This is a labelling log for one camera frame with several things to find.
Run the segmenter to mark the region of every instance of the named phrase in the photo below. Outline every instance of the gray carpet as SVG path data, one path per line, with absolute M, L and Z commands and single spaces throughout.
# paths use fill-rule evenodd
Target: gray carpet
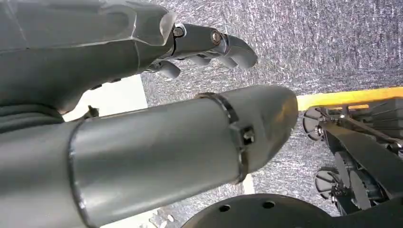
M 403 1 L 401 0 L 153 0 L 178 13 L 178 22 L 211 26 L 253 47 L 259 63 L 252 69 L 227 69 L 212 61 L 196 66 L 177 62 L 179 78 L 142 75 L 150 106 L 258 84 L 277 84 L 298 95 L 403 86 Z M 335 208 L 313 186 L 315 172 L 332 165 L 328 149 L 310 141 L 300 119 L 290 140 L 264 168 L 253 174 L 256 192 L 279 193 Z M 173 215 L 180 227 L 218 200 L 243 193 L 225 185 L 163 207 L 156 224 Z

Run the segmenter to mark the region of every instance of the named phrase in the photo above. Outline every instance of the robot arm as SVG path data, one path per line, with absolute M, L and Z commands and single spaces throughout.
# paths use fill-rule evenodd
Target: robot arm
M 99 227 L 238 183 L 296 123 L 296 97 L 278 86 L 65 123 L 88 89 L 145 70 L 176 77 L 170 59 L 247 68 L 257 57 L 236 37 L 174 26 L 164 8 L 138 1 L 0 7 L 1 26 L 14 28 L 0 55 L 0 227 Z

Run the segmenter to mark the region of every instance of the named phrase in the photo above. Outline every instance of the yellow edge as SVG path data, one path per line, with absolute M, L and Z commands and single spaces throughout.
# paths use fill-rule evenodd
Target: yellow edge
M 304 111 L 312 106 L 335 106 L 360 104 L 377 100 L 403 97 L 403 87 L 371 89 L 362 91 L 312 94 L 297 96 L 298 110 Z

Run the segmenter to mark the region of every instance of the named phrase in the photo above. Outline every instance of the bolt hole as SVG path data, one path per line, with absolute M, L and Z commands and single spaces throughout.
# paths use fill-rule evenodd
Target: bolt hole
M 229 211 L 231 209 L 231 207 L 229 205 L 222 205 L 219 210 L 221 212 L 225 212 L 225 211 Z
M 274 205 L 276 205 L 274 202 L 272 202 L 272 201 L 267 201 L 267 202 L 264 202 L 264 203 L 262 204 L 262 207 L 263 207 L 263 208 L 266 208 L 266 209 L 270 209 L 270 208 L 273 208 Z

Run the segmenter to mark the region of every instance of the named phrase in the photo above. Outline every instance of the black wheel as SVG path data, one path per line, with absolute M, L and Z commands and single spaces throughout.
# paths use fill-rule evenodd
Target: black wheel
M 336 168 L 323 167 L 315 176 L 315 187 L 320 196 L 324 199 L 331 197 L 332 188 L 340 182 L 339 173 Z
M 319 119 L 322 118 L 323 115 L 318 110 L 318 107 L 309 108 L 305 111 L 302 119 L 302 126 L 304 127 L 305 133 L 314 141 L 323 140 L 323 132 L 319 126 Z

